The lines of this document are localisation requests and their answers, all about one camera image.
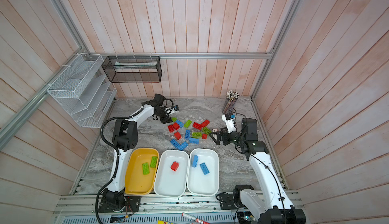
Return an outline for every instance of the red marker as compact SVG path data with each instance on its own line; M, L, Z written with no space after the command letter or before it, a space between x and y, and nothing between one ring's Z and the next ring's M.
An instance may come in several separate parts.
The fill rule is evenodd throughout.
M191 215L188 215L188 214L186 214L186 213L182 213L182 216L185 217L185 218L194 220L195 222L200 223L200 224L210 224L210 223L208 223L208 222L205 222L205 221L202 221L202 220L200 220L200 219L197 219L196 217L191 216Z

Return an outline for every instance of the yellow tray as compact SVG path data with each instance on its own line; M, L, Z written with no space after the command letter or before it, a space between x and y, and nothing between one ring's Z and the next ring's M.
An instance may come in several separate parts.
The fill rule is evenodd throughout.
M157 157L157 166L150 168L151 158ZM138 148L129 158L124 192L126 194L145 195L151 192L154 186L155 174L157 173L159 153L153 148ZM143 175L142 164L149 163L150 173Z

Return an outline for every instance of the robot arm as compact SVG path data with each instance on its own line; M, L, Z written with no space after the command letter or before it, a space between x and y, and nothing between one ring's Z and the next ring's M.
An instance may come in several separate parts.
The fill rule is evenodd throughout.
M163 106L164 101L172 102L171 107ZM111 170L110 182L100 190L103 191L102 204L112 209L120 211L124 208L124 187L125 176L129 158L135 146L138 143L138 126L149 117L156 117L163 124L171 123L172 118L169 115L178 112L179 108L173 104L171 99L166 99L163 95L155 94L154 99L142 103L140 109L135 111L129 117L113 117L103 123L100 135L104 142L115 148L114 164ZM105 138L102 132L107 122L115 121L115 127L112 136L112 144Z
M265 143L258 141L257 121L242 119L242 130L237 132L235 124L232 123L231 126L231 121L229 122L232 119L236 119L232 113L223 115L222 120L226 122L227 127L209 135L217 145L220 142L223 145L233 143L236 148L240 148L241 151L238 152L245 154L254 169L265 199L265 202L262 201L250 185L236 185L235 205L246 206L258 223L304 224L306 218L303 210L294 208L277 178Z

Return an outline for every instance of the gray marble surface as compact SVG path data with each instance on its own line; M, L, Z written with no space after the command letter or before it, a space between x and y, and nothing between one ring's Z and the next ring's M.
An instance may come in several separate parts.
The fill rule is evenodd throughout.
M138 110L142 101L145 98L130 98L118 99L114 103L111 117L131 115ZM172 117L177 117L178 120L185 123L187 120L192 122L202 123L204 120L209 120L211 123L207 126L209 129L220 129L225 127L221 120L221 109L225 99L222 97L203 97L203 98L172 98L175 105L178 105L180 111L173 114ZM250 98L240 97L234 108L238 113L246 115L248 118L255 118ZM241 115L237 117L238 130L240 130ZM107 124L104 135L110 141L112 139L112 131L114 121ZM192 131L197 131L192 126L189 127ZM186 128L178 130L181 135L185 135ZM175 149L170 143L174 138L173 133L168 131L167 124L162 124L160 121L154 121L148 118L143 124L138 127L139 140L136 148L155 148L161 155L165 150ZM258 127L258 139L263 139L263 134ZM181 144L184 141L183 137L178 142ZM212 139L208 137L206 140L200 140L200 143L189 144L184 149L190 154L193 149L206 148L216 151L219 155L219 191L232 191L237 184L250 184L255 189L259 190L260 186L255 176L254 170L246 161L244 155L239 154L233 144L227 146L216 145ZM113 148L106 145L100 140L99 145L94 152L87 172L82 177L77 192L75 194L96 194L97 191L109 180L110 171L114 159Z

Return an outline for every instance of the wooden wall panel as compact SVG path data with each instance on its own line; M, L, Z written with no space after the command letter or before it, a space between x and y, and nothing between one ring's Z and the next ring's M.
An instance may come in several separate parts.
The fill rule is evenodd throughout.
M293 0L63 0L96 53L266 52ZM117 83L120 97L250 95L265 61L163 60L160 83Z
M312 223L387 222L388 8L304 0L255 99Z
M101 11L110 11L106 0L98 2ZM105 16L103 21L112 20L110 13ZM79 46L51 0L0 0L0 24L3 127ZM0 219L47 223L60 195L69 193L95 136L52 98L43 102L0 153Z

